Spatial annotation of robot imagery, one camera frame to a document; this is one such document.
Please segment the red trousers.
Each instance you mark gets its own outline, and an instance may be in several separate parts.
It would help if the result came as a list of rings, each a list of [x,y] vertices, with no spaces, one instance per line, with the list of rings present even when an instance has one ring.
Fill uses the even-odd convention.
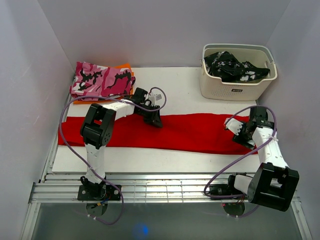
[[[245,155],[251,149],[233,141],[225,129],[228,114],[192,113],[161,116],[162,127],[131,114],[116,117],[108,147],[148,148],[218,155]]]

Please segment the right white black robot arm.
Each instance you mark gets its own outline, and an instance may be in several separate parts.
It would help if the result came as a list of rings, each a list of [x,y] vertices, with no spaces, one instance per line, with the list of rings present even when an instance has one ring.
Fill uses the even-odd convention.
[[[272,110],[265,106],[249,108],[248,121],[228,117],[224,126],[233,133],[233,141],[258,154],[260,165],[250,177],[245,173],[230,175],[226,194],[263,207],[285,212],[296,191],[300,176],[291,169],[281,153],[277,138],[277,122]]]

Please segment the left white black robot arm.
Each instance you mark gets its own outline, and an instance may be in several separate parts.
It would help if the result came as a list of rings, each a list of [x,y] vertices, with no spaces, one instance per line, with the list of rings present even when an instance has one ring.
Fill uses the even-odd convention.
[[[80,178],[77,199],[80,201],[119,201],[121,186],[116,187],[105,182],[105,149],[113,134],[115,121],[137,114],[151,126],[161,128],[160,106],[157,101],[161,94],[154,94],[137,88],[132,96],[107,106],[91,104],[80,129],[86,149],[87,172]]]

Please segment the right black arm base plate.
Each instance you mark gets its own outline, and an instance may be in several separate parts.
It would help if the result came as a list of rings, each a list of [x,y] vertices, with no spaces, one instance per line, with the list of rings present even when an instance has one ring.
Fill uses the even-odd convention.
[[[226,184],[211,184],[209,186],[209,194],[211,195],[211,200],[223,200],[229,199],[231,195],[233,195],[233,191]]]

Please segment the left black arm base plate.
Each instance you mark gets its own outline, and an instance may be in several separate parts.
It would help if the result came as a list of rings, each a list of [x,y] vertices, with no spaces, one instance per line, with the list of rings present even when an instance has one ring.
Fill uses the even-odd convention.
[[[78,189],[78,201],[119,201],[121,199],[120,191],[111,185],[81,185]]]

